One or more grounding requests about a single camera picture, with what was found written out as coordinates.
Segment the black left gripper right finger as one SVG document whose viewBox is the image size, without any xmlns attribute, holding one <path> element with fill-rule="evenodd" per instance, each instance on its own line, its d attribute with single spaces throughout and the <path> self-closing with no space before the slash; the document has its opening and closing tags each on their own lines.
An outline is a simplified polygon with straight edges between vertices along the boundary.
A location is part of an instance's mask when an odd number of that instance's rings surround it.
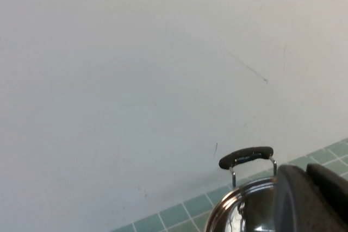
<svg viewBox="0 0 348 232">
<path fill-rule="evenodd" d="M 308 164 L 306 174 L 317 185 L 326 189 L 347 189 L 347 180 L 319 164 Z"/>
</svg>

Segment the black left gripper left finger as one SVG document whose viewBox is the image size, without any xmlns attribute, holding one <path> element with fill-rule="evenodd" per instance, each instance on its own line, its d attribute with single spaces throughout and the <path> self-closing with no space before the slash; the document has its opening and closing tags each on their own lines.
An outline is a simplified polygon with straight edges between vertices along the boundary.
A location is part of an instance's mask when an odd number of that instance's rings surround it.
<svg viewBox="0 0 348 232">
<path fill-rule="evenodd" d="M 278 168 L 276 231 L 347 231 L 347 189 L 315 184 L 297 166 Z"/>
</svg>

